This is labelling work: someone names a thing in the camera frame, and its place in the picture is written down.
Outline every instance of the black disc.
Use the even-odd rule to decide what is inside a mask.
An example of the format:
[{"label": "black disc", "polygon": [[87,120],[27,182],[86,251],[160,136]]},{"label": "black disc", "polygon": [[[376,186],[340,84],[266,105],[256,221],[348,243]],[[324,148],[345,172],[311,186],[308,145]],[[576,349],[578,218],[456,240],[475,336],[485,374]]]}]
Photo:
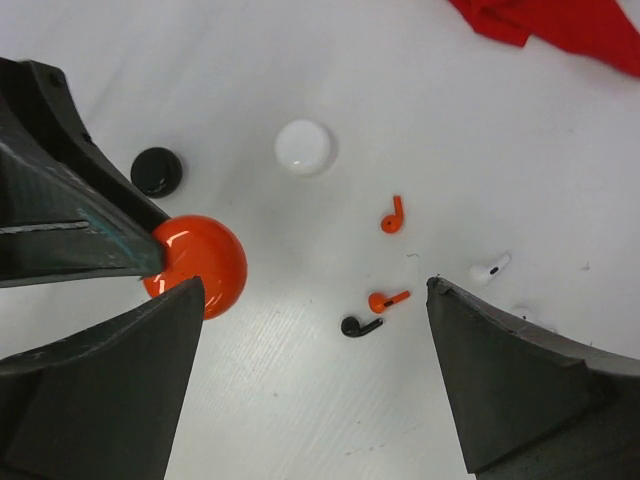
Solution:
[{"label": "black disc", "polygon": [[181,180],[180,159],[166,148],[149,148],[131,165],[131,183],[147,197],[166,197],[178,188]]}]

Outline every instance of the orange ball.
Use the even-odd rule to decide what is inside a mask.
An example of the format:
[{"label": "orange ball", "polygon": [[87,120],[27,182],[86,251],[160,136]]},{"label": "orange ball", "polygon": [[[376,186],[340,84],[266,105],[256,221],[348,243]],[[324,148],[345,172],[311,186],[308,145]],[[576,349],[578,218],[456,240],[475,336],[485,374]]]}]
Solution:
[{"label": "orange ball", "polygon": [[212,218],[185,215],[171,218],[153,231],[165,246],[165,270],[147,277],[144,286],[155,297],[193,277],[204,284],[204,318],[226,312],[247,282],[247,257],[231,231]]}]

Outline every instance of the red fabric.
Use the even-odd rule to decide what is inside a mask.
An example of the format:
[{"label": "red fabric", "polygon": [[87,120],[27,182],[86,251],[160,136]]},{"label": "red fabric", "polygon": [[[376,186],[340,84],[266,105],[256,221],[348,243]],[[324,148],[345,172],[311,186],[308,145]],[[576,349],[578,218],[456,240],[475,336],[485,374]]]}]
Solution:
[{"label": "red fabric", "polygon": [[536,35],[640,77],[640,34],[615,0],[449,0],[473,29],[524,46]]}]

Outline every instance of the white tabletop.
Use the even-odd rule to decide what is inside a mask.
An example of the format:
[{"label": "white tabletop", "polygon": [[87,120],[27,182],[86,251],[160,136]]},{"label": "white tabletop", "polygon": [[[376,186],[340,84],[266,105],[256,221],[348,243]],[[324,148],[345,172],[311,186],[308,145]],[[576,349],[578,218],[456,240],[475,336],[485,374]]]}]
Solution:
[{"label": "white tabletop", "polygon": [[[640,80],[479,37],[446,0],[0,7],[0,55],[62,68],[123,171],[151,146],[178,153],[184,183],[159,204],[246,249],[243,296],[204,326],[167,479],[469,478],[424,307],[435,274],[640,357]],[[317,178],[277,167],[296,118],[337,141]],[[389,236],[393,194],[406,226]],[[504,252],[475,287],[471,265]],[[383,327],[341,335],[346,314],[374,318],[369,293],[405,288]],[[145,299],[131,278],[0,291],[0,356]]]}]

